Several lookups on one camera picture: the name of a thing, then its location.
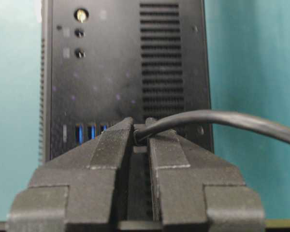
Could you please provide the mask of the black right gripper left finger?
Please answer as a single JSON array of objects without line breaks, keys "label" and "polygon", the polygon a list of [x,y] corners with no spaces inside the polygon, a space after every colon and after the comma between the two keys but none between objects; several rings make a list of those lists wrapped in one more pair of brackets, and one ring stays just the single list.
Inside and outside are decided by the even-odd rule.
[{"label": "black right gripper left finger", "polygon": [[133,120],[48,161],[11,206],[9,232],[111,232],[127,217]]}]

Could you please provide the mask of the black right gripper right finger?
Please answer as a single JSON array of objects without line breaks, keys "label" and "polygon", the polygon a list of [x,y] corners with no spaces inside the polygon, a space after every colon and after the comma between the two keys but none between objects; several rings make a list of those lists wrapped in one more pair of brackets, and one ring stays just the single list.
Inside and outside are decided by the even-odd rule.
[{"label": "black right gripper right finger", "polygon": [[156,216],[165,232],[262,232],[265,212],[239,169],[167,130],[150,136]]}]

